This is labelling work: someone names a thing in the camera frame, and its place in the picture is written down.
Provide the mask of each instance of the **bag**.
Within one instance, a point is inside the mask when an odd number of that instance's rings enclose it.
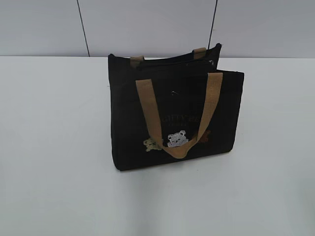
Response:
[[[109,55],[112,155],[117,169],[233,148],[244,74],[217,70],[220,49],[217,44],[158,60]]]

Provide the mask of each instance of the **tan handle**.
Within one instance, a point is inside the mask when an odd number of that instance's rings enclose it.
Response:
[[[204,58],[206,56],[207,49],[197,48],[197,49],[194,49],[192,52],[193,52],[193,59],[196,60],[196,59]]]
[[[180,147],[164,147],[162,141],[161,122],[158,114],[158,105],[154,94],[151,80],[137,80],[136,86],[143,114],[146,119],[147,129],[150,137],[167,153],[177,159],[182,159],[187,155],[191,147],[198,143],[199,139],[206,131],[213,113],[217,107],[222,84],[222,73],[208,73],[205,104],[199,125],[198,133],[187,143]]]
[[[144,56],[130,57],[130,66],[136,68],[144,61]]]

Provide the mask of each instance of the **black tote bag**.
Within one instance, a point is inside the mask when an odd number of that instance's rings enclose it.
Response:
[[[220,49],[217,44],[202,56],[194,57],[193,52],[160,60],[109,55],[112,155],[117,169],[233,148],[244,74],[217,70]]]

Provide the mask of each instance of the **white surface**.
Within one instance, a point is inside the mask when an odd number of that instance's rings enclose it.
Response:
[[[87,56],[76,0],[0,0],[1,56]]]
[[[232,152],[121,173],[106,58],[0,58],[0,235],[315,235],[314,63],[221,59]]]
[[[208,45],[215,0],[79,1],[91,56]],[[314,9],[314,0],[219,0],[212,44],[223,44],[222,57],[315,58]]]

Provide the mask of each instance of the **white tabletop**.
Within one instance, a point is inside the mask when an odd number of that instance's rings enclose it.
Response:
[[[315,59],[245,72],[228,154],[119,172],[107,58],[0,58],[1,236],[314,236]]]

